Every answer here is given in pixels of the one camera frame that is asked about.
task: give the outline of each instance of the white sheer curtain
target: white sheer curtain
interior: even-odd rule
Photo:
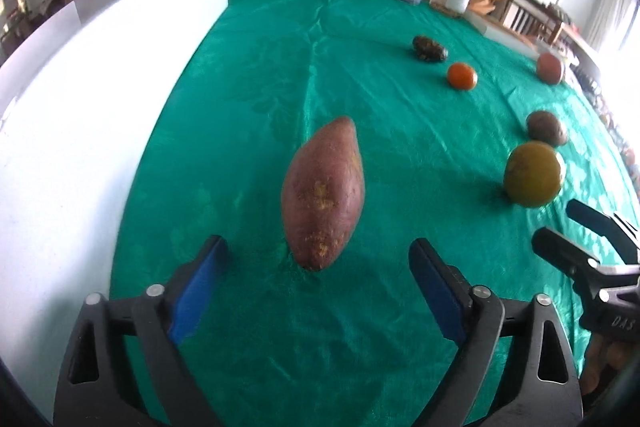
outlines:
[[[616,51],[624,37],[636,0],[600,0],[584,39],[601,54]]]

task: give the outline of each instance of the green cloth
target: green cloth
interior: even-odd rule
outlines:
[[[416,59],[418,34],[444,44],[449,59]],[[447,84],[457,61],[478,72],[472,91]],[[569,129],[559,149],[567,174],[553,203],[526,209],[506,201],[500,185],[511,150],[527,139],[527,115],[539,109]],[[336,263],[307,273],[287,250],[280,188],[296,149],[344,114],[356,123],[366,202]],[[111,298],[165,282],[220,234],[232,264],[180,352],[222,421],[408,426],[456,350],[408,269],[417,237],[503,298],[549,294],[580,366],[588,334],[577,326],[579,301],[570,281],[533,254],[531,235],[546,225],[606,263],[618,259],[569,221],[571,198],[638,222],[620,156],[582,95],[543,84],[532,60],[466,21],[398,0],[229,0],[149,139]],[[507,344],[471,417],[489,406]],[[140,373],[140,353],[134,365]],[[148,381],[142,391],[162,417]]]

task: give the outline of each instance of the sweet potato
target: sweet potato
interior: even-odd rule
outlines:
[[[363,204],[356,128],[342,116],[298,149],[282,185],[282,222],[296,262],[310,271],[331,265],[350,240]]]

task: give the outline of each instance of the round yellow fruit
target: round yellow fruit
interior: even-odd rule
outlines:
[[[504,170],[504,190],[511,201],[528,208],[550,203],[564,182],[564,160],[551,146],[539,141],[513,150]]]

